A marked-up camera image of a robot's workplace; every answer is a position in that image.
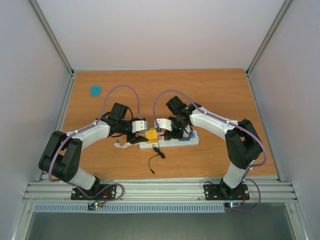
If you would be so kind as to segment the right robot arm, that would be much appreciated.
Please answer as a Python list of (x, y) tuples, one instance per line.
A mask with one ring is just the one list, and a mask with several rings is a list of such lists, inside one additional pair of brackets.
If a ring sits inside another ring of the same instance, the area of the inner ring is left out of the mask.
[(253, 124), (244, 119), (242, 121), (228, 120), (207, 111), (199, 104), (186, 105), (178, 96), (174, 96), (166, 103), (173, 114), (168, 119), (170, 128), (164, 132), (165, 140), (181, 140), (184, 134), (190, 135), (187, 127), (199, 127), (223, 139), (226, 143), (229, 168), (219, 183), (219, 191), (224, 198), (234, 197), (249, 171), (249, 167), (263, 152), (260, 138)]

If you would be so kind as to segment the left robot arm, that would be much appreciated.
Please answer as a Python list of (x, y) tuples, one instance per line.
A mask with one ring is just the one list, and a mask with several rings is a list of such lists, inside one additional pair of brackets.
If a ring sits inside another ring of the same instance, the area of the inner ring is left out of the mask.
[(100, 180), (80, 168), (82, 150), (106, 138), (126, 136), (126, 142), (132, 145), (148, 141), (137, 135), (148, 129), (146, 119), (125, 120), (127, 111), (132, 112), (128, 106), (116, 102), (111, 111), (81, 129), (53, 132), (39, 160), (39, 169), (79, 188), (87, 198), (96, 199), (102, 191)]

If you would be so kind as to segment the yellow cube adapter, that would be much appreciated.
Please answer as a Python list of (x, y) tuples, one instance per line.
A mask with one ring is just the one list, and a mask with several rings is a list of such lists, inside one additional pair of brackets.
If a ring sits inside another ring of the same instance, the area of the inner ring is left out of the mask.
[(158, 132), (155, 127), (151, 127), (145, 132), (145, 138), (147, 139), (147, 144), (156, 144), (158, 142)]

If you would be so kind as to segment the light blue travel adapter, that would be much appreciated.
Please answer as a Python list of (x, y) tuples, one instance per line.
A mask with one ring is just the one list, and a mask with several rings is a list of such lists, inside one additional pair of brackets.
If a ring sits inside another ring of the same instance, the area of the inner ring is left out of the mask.
[(90, 94), (92, 96), (99, 96), (101, 94), (101, 91), (102, 91), (102, 89), (101, 89), (100, 85), (93, 85), (90, 88)]

